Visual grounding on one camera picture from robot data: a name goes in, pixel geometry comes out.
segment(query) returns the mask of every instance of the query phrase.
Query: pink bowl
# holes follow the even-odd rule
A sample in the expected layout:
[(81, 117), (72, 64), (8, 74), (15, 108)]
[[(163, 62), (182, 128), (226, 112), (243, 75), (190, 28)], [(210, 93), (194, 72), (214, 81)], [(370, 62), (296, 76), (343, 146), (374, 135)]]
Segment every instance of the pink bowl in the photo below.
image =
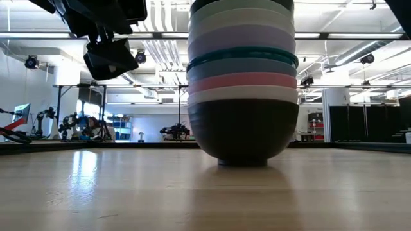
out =
[(203, 90), (244, 85), (274, 85), (296, 89), (297, 80), (292, 76), (280, 73), (224, 74), (190, 83), (188, 93), (193, 94)]

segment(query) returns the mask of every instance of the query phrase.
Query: computer screen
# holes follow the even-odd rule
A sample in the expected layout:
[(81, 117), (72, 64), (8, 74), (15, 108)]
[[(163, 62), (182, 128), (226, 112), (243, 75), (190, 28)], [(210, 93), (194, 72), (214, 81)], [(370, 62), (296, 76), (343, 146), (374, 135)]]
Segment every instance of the computer screen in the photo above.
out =
[(14, 113), (15, 115), (13, 115), (13, 123), (23, 118), (25, 121), (24, 124), (27, 124), (28, 116), (30, 114), (30, 104), (28, 103), (25, 105), (16, 106), (14, 108)]

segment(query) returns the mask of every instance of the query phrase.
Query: wooden table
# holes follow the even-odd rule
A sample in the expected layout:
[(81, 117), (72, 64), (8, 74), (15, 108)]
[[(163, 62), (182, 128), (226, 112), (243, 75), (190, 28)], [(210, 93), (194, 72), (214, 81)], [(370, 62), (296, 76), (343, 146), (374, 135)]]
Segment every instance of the wooden table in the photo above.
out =
[(287, 149), (264, 168), (201, 150), (0, 157), (0, 230), (411, 230), (411, 156)]

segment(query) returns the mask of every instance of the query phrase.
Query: bowl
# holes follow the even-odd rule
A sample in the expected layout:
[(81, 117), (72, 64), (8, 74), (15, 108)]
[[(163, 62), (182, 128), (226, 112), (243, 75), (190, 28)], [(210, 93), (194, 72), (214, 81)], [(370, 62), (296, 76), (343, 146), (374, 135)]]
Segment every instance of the bowl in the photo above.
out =
[(200, 147), (226, 166), (263, 166), (290, 142), (299, 106), (273, 99), (231, 99), (188, 107)]
[(220, 87), (190, 94), (188, 96), (188, 105), (225, 99), (275, 99), (297, 103), (298, 92), (289, 87), (279, 86), (243, 85)]
[(295, 34), (291, 20), (280, 13), (264, 9), (237, 9), (218, 13), (204, 19), (200, 24), (191, 24), (188, 44), (213, 30), (239, 25), (265, 25), (283, 30), (292, 37)]
[(284, 62), (295, 69), (299, 64), (298, 58), (294, 54), (282, 49), (272, 47), (235, 47), (213, 51), (198, 57), (189, 57), (190, 63), (187, 66), (187, 72), (190, 72), (191, 68), (198, 65), (226, 58), (266, 58)]
[(233, 10), (233, 9), (242, 9), (242, 8), (260, 8), (266, 10), (272, 10), (274, 12), (278, 12), (285, 17), (289, 18), (289, 20), (293, 23), (294, 21), (294, 14), (293, 12), (287, 10), (284, 6), (276, 3), (275, 1), (267, 1), (267, 0), (219, 0), (208, 4), (207, 6), (201, 8), (197, 11), (194, 15), (191, 15), (190, 22), (188, 24), (188, 28), (191, 28), (191, 23), (199, 24), (204, 19), (211, 17), (215, 14)]
[(197, 37), (188, 47), (189, 57), (234, 47), (274, 47), (295, 53), (295, 40), (273, 26), (240, 25), (213, 30)]
[(220, 87), (233, 87), (244, 85), (279, 86), (291, 89), (297, 88), (297, 80), (292, 76), (279, 73), (235, 73), (214, 76), (196, 82), (190, 82), (188, 93), (194, 94), (204, 90)]
[[(190, 7), (190, 15), (194, 15), (199, 9), (207, 6), (208, 4), (215, 3), (219, 0), (196, 0)], [(284, 6), (287, 10), (294, 12), (294, 0), (272, 0)]]
[(204, 62), (192, 67), (188, 73), (191, 82), (232, 73), (279, 73), (296, 77), (297, 70), (284, 62), (266, 58), (226, 58)]

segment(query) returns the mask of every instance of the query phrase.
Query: column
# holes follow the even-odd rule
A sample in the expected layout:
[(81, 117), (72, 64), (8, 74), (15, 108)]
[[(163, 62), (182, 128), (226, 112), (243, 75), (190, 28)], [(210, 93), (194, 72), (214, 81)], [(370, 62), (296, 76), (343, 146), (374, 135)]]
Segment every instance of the column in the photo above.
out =
[[(55, 85), (77, 85), (80, 83), (80, 66), (75, 64), (66, 64), (54, 67)], [(53, 89), (53, 105), (57, 106), (58, 89)], [(76, 112), (78, 100), (78, 88), (68, 90), (61, 98), (60, 117), (58, 124), (61, 124), (63, 118)]]
[(330, 106), (344, 106), (350, 104), (349, 89), (325, 89), (322, 91), (322, 106), (324, 118), (324, 141), (331, 142)]

